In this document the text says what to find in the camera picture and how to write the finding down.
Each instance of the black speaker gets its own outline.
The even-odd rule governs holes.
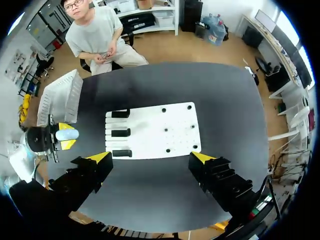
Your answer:
[[[261,35],[260,32],[249,26],[246,28],[242,36],[242,40],[245,42],[245,44],[255,49],[258,48],[263,39],[264,37]]]
[[[181,30],[184,32],[196,31],[196,22],[201,20],[203,2],[198,0],[185,0],[183,11],[183,22]]]

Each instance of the white cylinder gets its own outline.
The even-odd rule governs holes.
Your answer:
[[[79,131],[76,129],[63,129],[55,133],[58,141],[75,140],[79,137]]]

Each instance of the storage box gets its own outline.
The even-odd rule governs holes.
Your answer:
[[[136,0],[140,10],[151,9],[155,5],[155,0]]]
[[[118,8],[121,13],[130,12],[136,10],[135,0],[120,0],[118,3]]]
[[[160,28],[172,27],[174,23],[174,14],[172,11],[154,11],[152,13],[156,24]]]

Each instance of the computer monitor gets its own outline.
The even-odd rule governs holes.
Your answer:
[[[276,23],[272,21],[272,19],[260,9],[256,13],[255,19],[257,19],[266,29],[268,29],[270,33],[276,27]]]

